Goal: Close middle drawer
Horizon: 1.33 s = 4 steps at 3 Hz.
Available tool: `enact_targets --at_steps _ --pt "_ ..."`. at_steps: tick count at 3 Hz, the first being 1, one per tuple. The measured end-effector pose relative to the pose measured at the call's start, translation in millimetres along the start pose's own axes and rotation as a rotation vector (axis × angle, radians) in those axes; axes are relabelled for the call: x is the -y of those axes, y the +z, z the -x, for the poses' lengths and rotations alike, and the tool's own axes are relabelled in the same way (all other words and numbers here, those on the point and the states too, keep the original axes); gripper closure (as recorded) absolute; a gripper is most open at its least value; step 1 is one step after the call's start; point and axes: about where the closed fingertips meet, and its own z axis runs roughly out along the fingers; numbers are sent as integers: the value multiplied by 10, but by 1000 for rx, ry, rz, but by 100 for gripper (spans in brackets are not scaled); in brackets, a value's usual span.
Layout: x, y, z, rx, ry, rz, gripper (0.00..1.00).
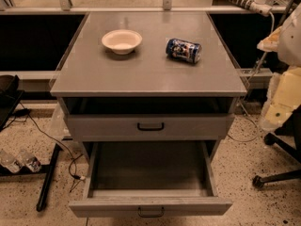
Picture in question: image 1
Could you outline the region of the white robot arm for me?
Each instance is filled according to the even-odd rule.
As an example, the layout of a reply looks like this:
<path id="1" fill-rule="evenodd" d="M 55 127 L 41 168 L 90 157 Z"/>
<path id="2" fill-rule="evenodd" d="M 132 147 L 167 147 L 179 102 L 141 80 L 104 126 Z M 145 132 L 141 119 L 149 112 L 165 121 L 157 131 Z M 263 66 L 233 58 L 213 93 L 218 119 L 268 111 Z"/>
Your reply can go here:
<path id="1" fill-rule="evenodd" d="M 258 48 L 277 52 L 278 59 L 289 66 L 282 74 L 273 73 L 261 111 L 260 128 L 273 132 L 301 105 L 301 5 Z"/>

